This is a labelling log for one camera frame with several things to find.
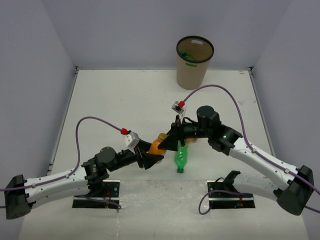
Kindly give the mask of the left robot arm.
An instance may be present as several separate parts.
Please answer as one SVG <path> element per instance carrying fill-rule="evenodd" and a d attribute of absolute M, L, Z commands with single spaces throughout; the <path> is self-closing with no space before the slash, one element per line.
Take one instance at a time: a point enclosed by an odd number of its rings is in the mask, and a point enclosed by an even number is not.
<path fill-rule="evenodd" d="M 104 180 L 109 178 L 110 172 L 134 163 L 147 170 L 164 158 L 146 152 L 146 147 L 143 142 L 133 150 L 116 152 L 107 146 L 76 170 L 38 178 L 26 179 L 21 174 L 13 177 L 4 189 L 6 219 L 23 217 L 32 208 L 71 196 L 98 198 L 107 191 Z"/>

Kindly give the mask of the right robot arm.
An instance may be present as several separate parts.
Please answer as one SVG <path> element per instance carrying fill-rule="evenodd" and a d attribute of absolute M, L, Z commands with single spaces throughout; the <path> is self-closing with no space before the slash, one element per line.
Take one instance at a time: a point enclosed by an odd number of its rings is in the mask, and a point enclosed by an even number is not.
<path fill-rule="evenodd" d="M 190 122 L 184 122 L 177 116 L 168 136 L 159 144 L 159 149 L 176 152 L 188 139 L 206 138 L 215 151 L 242 161 L 270 181 L 270 185 L 245 185 L 241 189 L 237 180 L 230 179 L 223 184 L 227 196 L 259 195 L 275 200 L 292 215 L 301 215 L 315 191 L 313 171 L 309 167 L 303 165 L 298 168 L 261 152 L 248 141 L 244 133 L 222 124 L 219 114 L 211 106 L 199 107 L 196 115 L 197 121 Z"/>

